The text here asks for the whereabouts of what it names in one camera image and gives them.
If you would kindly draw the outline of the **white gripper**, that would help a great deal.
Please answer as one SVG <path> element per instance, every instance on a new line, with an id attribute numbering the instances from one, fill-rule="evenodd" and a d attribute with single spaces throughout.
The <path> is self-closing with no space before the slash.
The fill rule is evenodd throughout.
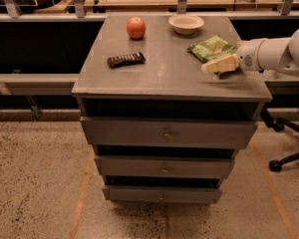
<path id="1" fill-rule="evenodd" d="M 223 74 L 233 72 L 240 66 L 240 69 L 244 71 L 260 72 L 258 53 L 263 42 L 264 39 L 241 41 L 238 45 L 237 55 L 222 55 L 203 64 L 201 69 L 204 73 Z"/>

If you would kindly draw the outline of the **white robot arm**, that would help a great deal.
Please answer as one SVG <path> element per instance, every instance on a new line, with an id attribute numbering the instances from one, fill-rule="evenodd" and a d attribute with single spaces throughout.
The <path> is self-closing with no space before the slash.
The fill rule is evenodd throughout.
<path id="1" fill-rule="evenodd" d="M 299 29 L 291 37 L 241 41 L 234 55 L 221 55 L 201 66 L 208 74 L 242 71 L 262 72 L 267 79 L 279 73 L 299 73 Z"/>

